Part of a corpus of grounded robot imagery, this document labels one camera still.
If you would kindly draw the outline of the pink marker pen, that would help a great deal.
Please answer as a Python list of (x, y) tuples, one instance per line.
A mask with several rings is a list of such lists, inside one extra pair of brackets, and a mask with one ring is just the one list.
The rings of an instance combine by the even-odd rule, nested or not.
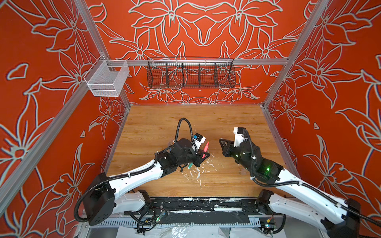
[(208, 158), (210, 155), (208, 153), (208, 149), (209, 149), (209, 141), (206, 143), (204, 149), (203, 149), (203, 155), (202, 155), (202, 158), (203, 159), (206, 159)]

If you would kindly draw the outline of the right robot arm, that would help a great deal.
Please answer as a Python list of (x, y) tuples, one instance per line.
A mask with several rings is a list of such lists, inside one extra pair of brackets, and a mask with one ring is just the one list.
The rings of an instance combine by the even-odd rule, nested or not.
[(330, 195), (264, 158), (247, 135), (236, 134), (233, 141), (221, 138), (219, 143), (223, 156), (242, 165), (251, 180), (264, 188), (257, 199), (260, 212), (291, 216), (315, 226), (330, 238), (360, 236), (362, 215), (357, 201)]

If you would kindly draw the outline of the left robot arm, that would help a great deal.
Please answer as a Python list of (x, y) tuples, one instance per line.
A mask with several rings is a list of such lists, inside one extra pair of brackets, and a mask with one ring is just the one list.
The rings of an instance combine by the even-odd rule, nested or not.
[(182, 138), (156, 152), (153, 160), (136, 169), (110, 177), (100, 173), (75, 205), (76, 221), (94, 226), (112, 214), (142, 211), (149, 205), (150, 197), (144, 190), (133, 189), (189, 164), (200, 167), (210, 156), (206, 148), (201, 149), (204, 142), (205, 137), (197, 133), (190, 140)]

